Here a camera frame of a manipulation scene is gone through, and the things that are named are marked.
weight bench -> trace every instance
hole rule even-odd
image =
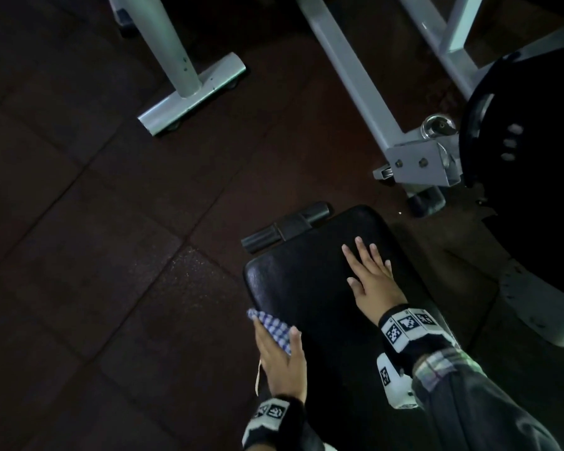
[[[431,446],[422,411],[395,410],[386,400],[376,358],[383,352],[383,335],[355,305],[346,279],[354,276],[340,249],[357,253],[355,236],[375,243],[391,259],[393,275],[410,304],[427,309],[448,330],[426,287],[383,219],[358,205],[310,228],[325,203],[281,219],[243,240],[254,252],[261,240],[284,240],[251,260],[244,268],[249,294],[258,310],[266,311],[302,332],[307,357],[308,421],[320,438],[342,450],[403,448],[409,442]]]

left hand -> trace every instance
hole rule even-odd
[[[261,365],[268,376],[269,391],[272,396],[286,395],[305,403],[307,399],[307,361],[301,343],[301,333],[294,326],[290,329],[290,353],[278,346],[257,317],[255,341],[261,353]]]

gym floor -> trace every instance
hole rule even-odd
[[[384,159],[292,0],[164,3],[199,71],[233,51],[251,73],[153,138],[136,116],[173,89],[106,0],[0,0],[0,450],[239,449],[258,360],[240,239],[317,200],[380,212],[462,345],[564,447],[564,349],[497,299],[508,255],[480,190],[418,220],[374,181]],[[396,0],[331,3],[404,130],[459,118]],[[483,12],[470,48],[491,59],[564,22]]]

plaid sleeve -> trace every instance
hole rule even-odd
[[[451,372],[470,371],[485,375],[481,366],[461,349],[445,348],[428,356],[414,373],[412,389],[420,406],[436,385]]]

metal frame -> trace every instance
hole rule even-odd
[[[230,53],[197,75],[160,0],[109,2],[120,26],[121,12],[133,20],[175,88],[171,95],[138,117],[152,135],[174,127],[180,117],[247,70],[238,56]]]
[[[389,162],[374,171],[374,177],[392,176],[400,183],[428,186],[459,183],[457,135],[423,139],[420,128],[404,133],[323,0],[296,1]],[[479,69],[464,49],[482,0],[456,0],[448,22],[431,0],[399,1],[447,74],[469,99],[490,67]],[[524,47],[521,54],[528,58],[559,47],[564,47],[564,28]]]

